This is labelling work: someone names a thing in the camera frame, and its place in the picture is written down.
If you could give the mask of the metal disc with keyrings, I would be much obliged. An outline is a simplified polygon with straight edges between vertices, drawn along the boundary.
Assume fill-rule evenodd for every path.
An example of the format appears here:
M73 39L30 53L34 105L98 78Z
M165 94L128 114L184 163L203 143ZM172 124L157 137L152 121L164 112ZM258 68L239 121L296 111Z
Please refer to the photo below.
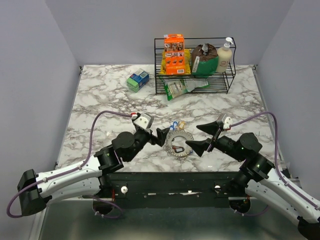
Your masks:
M170 130L167 134L164 149L165 151L177 158L185 158L193 153L191 147L186 144L186 141L193 141L193 135L190 132L184 130ZM172 146L182 146L185 151L182 153L175 153L172 149Z

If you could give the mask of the key with black tag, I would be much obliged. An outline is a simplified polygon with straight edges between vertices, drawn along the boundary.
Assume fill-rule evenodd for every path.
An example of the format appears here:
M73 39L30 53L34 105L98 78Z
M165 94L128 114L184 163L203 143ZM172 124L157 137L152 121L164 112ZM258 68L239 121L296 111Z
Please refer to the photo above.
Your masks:
M172 146L172 150L179 154L179 153L183 153L185 151L185 148L183 146L176 146L176 145L173 145Z

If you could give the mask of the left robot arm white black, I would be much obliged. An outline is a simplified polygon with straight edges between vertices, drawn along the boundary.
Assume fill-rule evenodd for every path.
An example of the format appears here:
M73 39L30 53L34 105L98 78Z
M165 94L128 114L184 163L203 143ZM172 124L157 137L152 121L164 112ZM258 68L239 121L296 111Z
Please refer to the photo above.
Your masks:
M53 193L60 189L90 178L100 178L123 168L124 162L130 162L147 143L162 147L165 144L169 128L152 130L135 128L135 133L121 132L111 144L103 147L86 160L73 165L36 173L26 170L17 185L21 216L26 217L41 212L53 199Z

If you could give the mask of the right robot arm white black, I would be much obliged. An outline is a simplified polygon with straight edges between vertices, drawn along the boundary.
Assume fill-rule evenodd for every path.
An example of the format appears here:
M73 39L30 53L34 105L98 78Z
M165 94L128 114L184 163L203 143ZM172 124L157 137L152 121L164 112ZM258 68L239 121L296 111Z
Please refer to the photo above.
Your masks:
M220 134L227 130L229 121L217 120L197 128L209 135L203 141L187 140L185 143L198 155L217 149L241 162L239 171L222 193L241 196L247 194L282 213L291 220L299 233L308 240L320 238L320 202L285 177L277 166L261 155L262 145L252 133L242 134L234 141Z

